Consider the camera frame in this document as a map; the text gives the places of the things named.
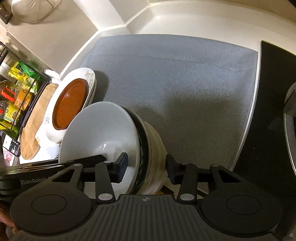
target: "label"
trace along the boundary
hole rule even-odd
[[[46,180],[47,178],[49,178],[49,177],[32,178],[30,180],[21,180],[21,183],[22,183],[22,185],[40,183],[40,182]]]

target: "gray mat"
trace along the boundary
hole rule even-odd
[[[96,73],[94,102],[134,110],[177,161],[230,169],[250,114],[257,57],[210,39],[124,35],[100,38],[81,67]]]

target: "white bowl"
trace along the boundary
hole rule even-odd
[[[128,194],[134,185],[140,160],[139,138],[131,117],[122,107],[97,102],[79,112],[69,125],[61,143],[59,163],[98,154],[114,162],[122,152],[128,154],[128,167],[122,182],[112,183],[116,198]],[[85,189],[93,198],[94,184],[85,183]]]
[[[66,88],[66,86],[72,82],[75,79],[84,79],[87,81],[88,86],[89,86],[89,92],[86,97],[85,103],[82,107],[84,109],[86,106],[91,104],[92,99],[94,98],[94,92],[95,92],[95,87],[96,87],[96,76],[93,70],[90,68],[79,68],[71,71],[69,74],[65,76],[65,78],[61,81],[59,84],[58,88],[54,92],[52,98],[50,99],[50,102],[48,104],[48,107],[46,109],[45,115],[44,115],[44,120],[43,120],[43,125],[44,125],[44,130],[46,137],[48,138],[49,141],[53,143],[61,143],[66,130],[56,130],[52,124],[52,114],[53,110],[55,107],[55,104],[57,102],[57,99],[59,98],[60,94]]]

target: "orange dish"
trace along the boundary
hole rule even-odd
[[[88,95],[88,83],[75,79],[60,94],[54,106],[52,124],[56,130],[66,129],[73,118],[81,111]]]

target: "wooden cutting board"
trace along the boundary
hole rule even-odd
[[[53,83],[45,87],[22,130],[20,152],[25,160],[31,160],[40,149],[35,135],[43,122],[45,111],[57,87],[58,85]]]

